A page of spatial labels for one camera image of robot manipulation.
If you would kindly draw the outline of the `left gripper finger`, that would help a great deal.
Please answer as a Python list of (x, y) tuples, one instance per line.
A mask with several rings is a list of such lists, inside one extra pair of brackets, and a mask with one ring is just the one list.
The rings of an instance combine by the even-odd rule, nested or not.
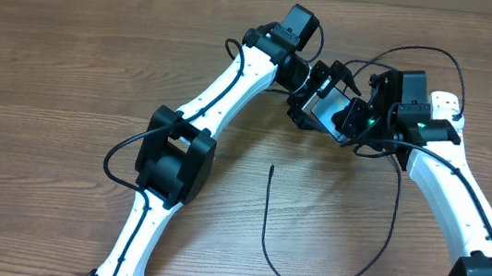
[(352, 90), (354, 94), (361, 96), (362, 92), (358, 89), (354, 81), (354, 75), (348, 67), (344, 67), (339, 74), (339, 80), (345, 84), (347, 88)]
[(299, 129), (318, 131), (319, 133), (327, 132), (327, 129), (318, 120), (301, 109), (290, 108), (287, 111), (287, 115)]

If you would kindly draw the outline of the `blue smartphone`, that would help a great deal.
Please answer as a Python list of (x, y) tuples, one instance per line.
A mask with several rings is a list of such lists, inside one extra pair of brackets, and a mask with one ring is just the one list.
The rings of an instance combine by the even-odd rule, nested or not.
[(346, 141), (347, 137), (337, 130), (331, 118), (335, 113), (342, 111), (350, 102), (350, 99), (338, 88), (333, 88), (324, 99), (319, 98), (316, 104), (310, 109), (310, 112), (322, 126), (323, 130), (339, 143)]

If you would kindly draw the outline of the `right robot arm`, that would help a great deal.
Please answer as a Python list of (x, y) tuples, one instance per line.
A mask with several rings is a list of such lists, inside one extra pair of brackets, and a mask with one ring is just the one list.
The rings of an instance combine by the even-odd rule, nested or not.
[(492, 276), (492, 207), (465, 154), (463, 106), (445, 91), (426, 91), (426, 73), (371, 76), (370, 99), (352, 98), (331, 128), (346, 143), (394, 154), (415, 182), (450, 252), (447, 276)]

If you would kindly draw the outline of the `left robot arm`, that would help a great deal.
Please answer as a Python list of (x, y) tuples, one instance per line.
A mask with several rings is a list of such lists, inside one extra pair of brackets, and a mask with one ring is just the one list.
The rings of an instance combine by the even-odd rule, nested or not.
[(304, 130), (328, 133), (339, 142), (332, 115), (342, 93), (337, 81), (352, 86), (350, 71), (339, 62), (326, 66), (299, 56), (322, 27), (301, 5), (293, 6), (282, 22), (246, 32), (238, 54), (227, 69), (194, 100), (171, 110), (155, 111), (146, 131), (121, 141), (120, 148), (139, 141), (130, 184), (134, 204), (114, 248), (88, 276), (145, 276), (153, 248), (176, 212), (192, 201), (210, 177), (217, 138), (256, 95), (277, 83), (288, 97), (288, 115)]

